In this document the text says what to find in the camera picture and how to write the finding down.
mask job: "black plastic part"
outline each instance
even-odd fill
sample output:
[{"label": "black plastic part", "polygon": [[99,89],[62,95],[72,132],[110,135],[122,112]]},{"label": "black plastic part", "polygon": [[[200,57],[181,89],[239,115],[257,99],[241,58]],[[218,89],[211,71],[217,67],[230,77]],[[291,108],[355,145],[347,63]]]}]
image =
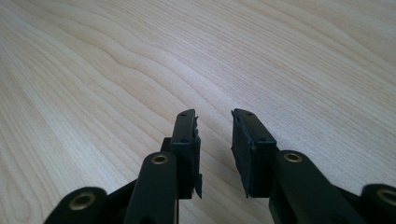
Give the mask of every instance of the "black plastic part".
[{"label": "black plastic part", "polygon": [[106,207],[102,212],[103,223],[121,224],[123,222],[135,184],[136,180],[107,196]]},{"label": "black plastic part", "polygon": [[271,192],[269,208],[275,224],[297,223],[297,217],[277,181],[275,181]]},{"label": "black plastic part", "polygon": [[365,223],[304,154],[280,151],[274,171],[299,223]]},{"label": "black plastic part", "polygon": [[360,204],[369,223],[396,223],[396,188],[367,185],[363,188]]},{"label": "black plastic part", "polygon": [[123,223],[178,223],[177,210],[177,159],[152,153],[143,161]]},{"label": "black plastic part", "polygon": [[99,188],[77,189],[66,195],[52,211],[46,224],[95,224],[101,222],[106,192]]},{"label": "black plastic part", "polygon": [[233,156],[246,196],[269,197],[274,183],[273,164],[279,149],[275,138],[251,112],[235,109]]},{"label": "black plastic part", "polygon": [[177,115],[172,134],[171,152],[177,157],[179,199],[191,199],[194,188],[202,198],[202,175],[199,174],[201,139],[197,119],[193,109],[181,112]]}]

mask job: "wooden table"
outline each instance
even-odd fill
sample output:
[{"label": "wooden table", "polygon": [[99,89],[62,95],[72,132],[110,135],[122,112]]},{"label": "wooden table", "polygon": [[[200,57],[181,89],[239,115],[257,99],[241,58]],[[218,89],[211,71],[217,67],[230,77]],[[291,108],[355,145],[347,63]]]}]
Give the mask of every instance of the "wooden table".
[{"label": "wooden table", "polygon": [[273,222],[245,198],[234,108],[336,186],[396,186],[395,52],[391,0],[1,0],[0,223],[134,180],[189,108],[204,195],[181,223]]}]

